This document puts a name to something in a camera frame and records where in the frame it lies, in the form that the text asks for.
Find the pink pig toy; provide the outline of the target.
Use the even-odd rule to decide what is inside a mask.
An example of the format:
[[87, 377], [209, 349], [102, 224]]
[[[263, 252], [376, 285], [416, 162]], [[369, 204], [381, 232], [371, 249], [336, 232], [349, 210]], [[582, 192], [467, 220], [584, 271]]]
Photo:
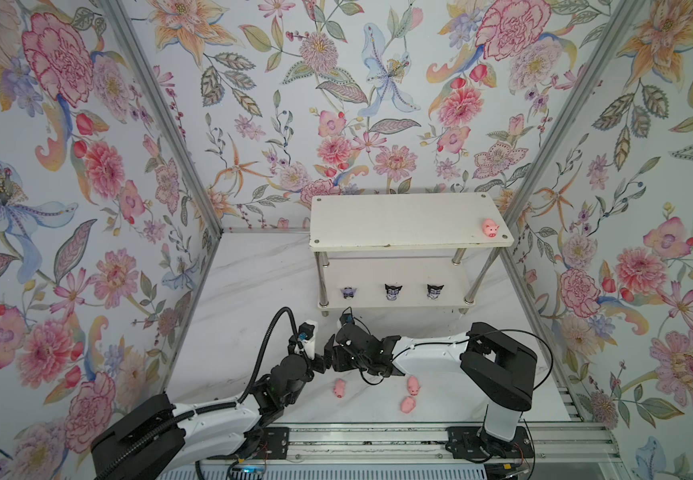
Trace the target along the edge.
[[416, 408], [416, 400], [413, 396], [406, 396], [400, 403], [400, 411], [403, 414], [410, 414]]
[[483, 234], [488, 238], [496, 238], [499, 230], [498, 223], [493, 219], [486, 219], [481, 226]]
[[334, 382], [334, 396], [336, 398], [344, 398], [346, 395], [346, 382], [343, 379], [336, 379]]
[[415, 376], [409, 376], [406, 382], [407, 392], [410, 396], [418, 396], [420, 392], [420, 384]]

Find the black purple figurine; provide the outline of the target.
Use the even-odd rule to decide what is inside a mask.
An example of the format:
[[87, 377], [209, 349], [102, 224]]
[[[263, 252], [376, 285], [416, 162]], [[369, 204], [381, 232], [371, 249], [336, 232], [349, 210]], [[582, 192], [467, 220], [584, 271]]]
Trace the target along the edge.
[[386, 300], [390, 302], [396, 301], [402, 288], [403, 286], [398, 284], [385, 284], [384, 291]]
[[342, 297], [344, 299], [352, 299], [356, 294], [356, 288], [353, 287], [344, 287], [340, 289], [340, 291], [342, 292]]
[[429, 300], [438, 300], [443, 288], [443, 285], [427, 284], [427, 298]]

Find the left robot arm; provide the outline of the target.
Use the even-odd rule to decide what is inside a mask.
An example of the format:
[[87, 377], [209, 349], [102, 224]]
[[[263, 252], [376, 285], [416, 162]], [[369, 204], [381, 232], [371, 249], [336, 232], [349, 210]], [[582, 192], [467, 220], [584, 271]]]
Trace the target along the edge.
[[92, 441], [98, 479], [154, 479], [210, 457], [244, 458], [262, 443], [264, 428], [296, 403], [306, 383], [332, 362], [290, 354], [256, 380], [244, 399], [174, 404], [158, 394]]

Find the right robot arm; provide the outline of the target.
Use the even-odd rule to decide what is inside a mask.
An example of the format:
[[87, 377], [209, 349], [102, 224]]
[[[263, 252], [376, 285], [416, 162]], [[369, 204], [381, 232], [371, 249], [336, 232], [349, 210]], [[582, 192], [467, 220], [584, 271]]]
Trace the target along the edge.
[[378, 339], [360, 325], [346, 323], [324, 347], [326, 368], [372, 376], [414, 376], [460, 371], [488, 399], [484, 438], [512, 442], [520, 417], [532, 408], [537, 355], [513, 339], [512, 329], [474, 322], [468, 332], [431, 339], [400, 335]]

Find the white two-tier shelf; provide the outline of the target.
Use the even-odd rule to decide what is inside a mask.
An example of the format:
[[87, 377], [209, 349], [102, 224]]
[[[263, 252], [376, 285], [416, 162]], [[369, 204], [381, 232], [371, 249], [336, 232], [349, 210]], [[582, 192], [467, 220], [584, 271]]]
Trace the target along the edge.
[[[481, 229], [499, 225], [496, 238]], [[310, 250], [318, 268], [318, 308], [448, 308], [474, 306], [483, 276], [469, 279], [462, 263], [470, 250], [494, 260], [514, 238], [494, 201], [483, 192], [316, 196], [310, 216]], [[403, 288], [394, 302], [384, 285]], [[427, 284], [443, 285], [438, 300]], [[356, 288], [352, 299], [340, 289]]]

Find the aluminium corner post right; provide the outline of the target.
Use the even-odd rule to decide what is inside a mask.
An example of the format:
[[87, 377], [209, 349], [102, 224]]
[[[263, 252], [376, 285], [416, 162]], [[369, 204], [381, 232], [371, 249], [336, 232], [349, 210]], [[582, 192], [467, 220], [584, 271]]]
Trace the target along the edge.
[[596, 48], [592, 51], [592, 56], [588, 59], [584, 74], [580, 76], [564, 106], [559, 110], [556, 124], [549, 130], [544, 144], [539, 148], [530, 170], [528, 170], [505, 212], [504, 220], [511, 232], [516, 230], [518, 217], [528, 202], [531, 192], [546, 170], [547, 164], [552, 160], [556, 149], [562, 144], [564, 136], [570, 132], [574, 121], [582, 112], [584, 104], [590, 100], [598, 80], [614, 58], [616, 48], [623, 41], [624, 35], [628, 32], [640, 9], [641, 6], [638, 5], [637, 1], [625, 0], [620, 2], [614, 10], [608, 26], [603, 30]]

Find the aluminium corner post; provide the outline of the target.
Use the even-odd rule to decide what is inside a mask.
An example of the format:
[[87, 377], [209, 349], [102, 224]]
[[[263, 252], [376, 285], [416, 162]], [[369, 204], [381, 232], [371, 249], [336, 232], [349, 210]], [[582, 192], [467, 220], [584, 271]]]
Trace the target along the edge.
[[220, 220], [216, 217], [210, 198], [208, 198], [208, 194], [200, 181], [198, 170], [196, 170], [196, 166], [192, 161], [186, 140], [184, 140], [184, 136], [178, 130], [176, 120], [170, 114], [168, 102], [164, 94], [162, 94], [160, 84], [156, 80], [156, 74], [154, 74], [150, 62], [146, 58], [146, 52], [144, 52], [142, 44], [138, 41], [138, 36], [136, 36], [134, 26], [132, 26], [132, 20], [126, 14], [121, 1], [100, 0], [100, 8], [102, 8], [104, 16], [106, 16], [108, 23], [112, 26], [112, 31], [122, 48], [122, 52], [132, 62], [134, 76], [136, 76], [136, 80], [138, 80], [140, 88], [142, 88], [144, 97], [152, 106], [152, 115], [154, 120], [156, 120], [156, 125], [160, 128], [170, 148], [172, 148], [176, 163], [182, 168], [182, 172], [186, 176], [186, 184], [188, 184], [192, 194], [194, 194], [194, 200], [198, 204], [198, 211], [202, 219], [216, 238], [222, 238], [222, 233], [224, 232], [222, 231], [222, 226], [220, 226]]
[[598, 80], [614, 58], [616, 48], [623, 41], [624, 35], [628, 32], [640, 9], [641, 6], [638, 5], [637, 1], [625, 0], [620, 2], [614, 10], [608, 26], [603, 30], [596, 48], [592, 51], [592, 56], [588, 59], [584, 74], [580, 76], [564, 106], [559, 110], [556, 124], [549, 130], [544, 144], [539, 148], [530, 170], [528, 170], [505, 212], [504, 220], [511, 232], [516, 230], [518, 217], [528, 202], [531, 192], [546, 170], [547, 164], [552, 160], [556, 149], [562, 144], [564, 136], [570, 132], [574, 121], [582, 112], [584, 104], [590, 100]]

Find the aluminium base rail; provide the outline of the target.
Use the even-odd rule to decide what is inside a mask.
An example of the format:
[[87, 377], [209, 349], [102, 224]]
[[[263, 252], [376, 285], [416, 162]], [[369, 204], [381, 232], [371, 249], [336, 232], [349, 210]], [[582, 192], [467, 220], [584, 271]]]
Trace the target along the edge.
[[548, 463], [619, 463], [617, 442], [602, 425], [529, 422], [504, 451], [489, 454], [475, 445], [477, 423], [290, 423], [252, 434], [242, 458], [282, 463], [447, 463], [526, 460]]

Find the aluminium corner post left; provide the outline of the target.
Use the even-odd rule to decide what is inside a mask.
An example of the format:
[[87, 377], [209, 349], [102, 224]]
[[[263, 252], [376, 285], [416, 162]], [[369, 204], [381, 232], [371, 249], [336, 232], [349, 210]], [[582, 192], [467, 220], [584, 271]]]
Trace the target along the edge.
[[164, 94], [162, 94], [160, 84], [156, 80], [156, 74], [154, 74], [150, 62], [146, 58], [146, 52], [144, 52], [142, 44], [138, 41], [138, 36], [136, 36], [134, 26], [132, 26], [132, 20], [126, 14], [121, 1], [100, 0], [100, 8], [102, 8], [104, 16], [106, 16], [108, 23], [112, 26], [112, 31], [122, 48], [122, 52], [132, 62], [134, 76], [136, 76], [136, 80], [138, 80], [140, 88], [142, 88], [144, 97], [152, 106], [152, 115], [154, 120], [156, 120], [156, 125], [160, 128], [170, 148], [172, 148], [176, 163], [182, 168], [182, 172], [186, 176], [186, 184], [188, 184], [192, 194], [194, 194], [194, 200], [198, 204], [198, 211], [202, 219], [216, 238], [222, 238], [222, 233], [224, 232], [222, 231], [222, 226], [220, 226], [220, 220], [216, 217], [210, 198], [208, 198], [208, 194], [200, 181], [198, 170], [196, 170], [196, 166], [192, 161], [186, 140], [184, 140], [184, 136], [178, 130], [176, 120], [170, 114], [168, 102]]

